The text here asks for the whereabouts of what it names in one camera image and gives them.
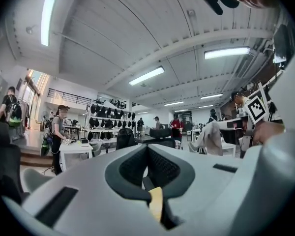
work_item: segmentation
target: gray t-shirt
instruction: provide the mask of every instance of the gray t-shirt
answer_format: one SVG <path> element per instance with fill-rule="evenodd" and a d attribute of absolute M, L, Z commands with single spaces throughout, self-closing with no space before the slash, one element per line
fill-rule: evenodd
<path fill-rule="evenodd" d="M 156 122 L 155 129 L 161 129 L 161 123 L 159 121 Z"/>
<path fill-rule="evenodd" d="M 62 130 L 63 120 L 60 119 L 58 116 L 54 117 L 53 122 L 51 123 L 51 132 L 53 134 L 55 133 L 55 123 L 59 125 L 59 132 L 64 136 L 64 132 Z"/>

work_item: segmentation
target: white table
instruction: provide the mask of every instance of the white table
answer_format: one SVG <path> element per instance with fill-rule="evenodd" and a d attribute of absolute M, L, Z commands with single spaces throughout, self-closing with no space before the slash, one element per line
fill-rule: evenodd
<path fill-rule="evenodd" d="M 63 142 L 63 143 L 61 143 L 59 150 L 60 150 L 60 154 L 61 154 L 63 171 L 65 171 L 67 169 L 66 164 L 65 164 L 64 154 L 88 153 L 88 157 L 92 158 L 92 146 L 89 144 L 81 144 L 81 143 L 75 142 L 70 145 L 66 145 Z"/>

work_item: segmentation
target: woman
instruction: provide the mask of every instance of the woman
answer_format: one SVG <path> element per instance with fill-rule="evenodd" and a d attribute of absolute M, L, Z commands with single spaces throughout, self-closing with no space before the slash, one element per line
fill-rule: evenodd
<path fill-rule="evenodd" d="M 59 164 L 60 152 L 59 148 L 61 145 L 61 141 L 65 139 L 69 139 L 69 136 L 65 134 L 62 130 L 63 119 L 68 116 L 68 109 L 64 105 L 58 106 L 58 111 L 56 112 L 56 116 L 53 119 L 51 124 L 52 134 L 53 134 L 53 143 L 51 145 L 51 152 L 53 155 L 53 166 L 55 170 L 55 174 L 58 175 L 62 172 Z"/>

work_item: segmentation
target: black pants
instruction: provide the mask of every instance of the black pants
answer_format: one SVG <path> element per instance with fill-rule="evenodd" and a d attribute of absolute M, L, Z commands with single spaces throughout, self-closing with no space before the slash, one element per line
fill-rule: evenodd
<path fill-rule="evenodd" d="M 56 175 L 59 175 L 62 172 L 61 167 L 60 167 L 60 163 L 59 163 L 59 160 L 60 160 L 60 151 L 59 151 L 60 145 L 61 145 L 61 138 L 54 135 L 53 136 L 53 144 L 51 146 L 51 151 L 52 151 L 52 155 L 53 155 L 53 167 L 54 167 Z"/>

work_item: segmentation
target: ceiling beam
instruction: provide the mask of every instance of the ceiling beam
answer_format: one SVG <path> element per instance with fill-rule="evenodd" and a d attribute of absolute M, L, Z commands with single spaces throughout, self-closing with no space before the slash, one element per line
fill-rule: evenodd
<path fill-rule="evenodd" d="M 225 74 L 225 75 L 211 77 L 211 78 L 202 79 L 202 80 L 198 80 L 198 81 L 192 81 L 192 82 L 181 84 L 181 85 L 174 86 L 174 87 L 171 87 L 171 88 L 165 88 L 165 89 L 158 90 L 158 91 L 155 91 L 155 92 L 140 95 L 138 97 L 135 97 L 135 101 L 146 100 L 148 98 L 158 96 L 159 94 L 169 93 L 169 92 L 173 92 L 173 91 L 177 91 L 177 90 L 181 90 L 181 89 L 189 89 L 189 88 L 196 88 L 196 87 L 201 87 L 202 88 L 202 87 L 206 87 L 206 86 L 208 86 L 210 84 L 218 83 L 220 81 L 227 81 L 231 77 L 232 77 L 231 74 Z"/>
<path fill-rule="evenodd" d="M 121 72 L 119 75 L 115 76 L 108 83 L 105 84 L 105 89 L 111 88 L 113 85 L 122 81 L 132 75 L 134 73 L 139 72 L 140 70 L 148 67 L 154 62 L 166 57 L 170 56 L 176 52 L 185 50 L 187 48 L 206 44 L 212 41 L 231 39 L 231 38 L 249 38 L 249 37 L 258 37 L 258 38 L 269 38 L 273 37 L 273 32 L 268 30 L 261 29 L 227 29 L 227 30 L 218 30 L 214 32 L 208 32 L 204 34 L 200 34 L 194 37 L 190 37 L 179 41 L 175 44 L 169 45 L 146 58 L 138 61 L 127 70 Z"/>

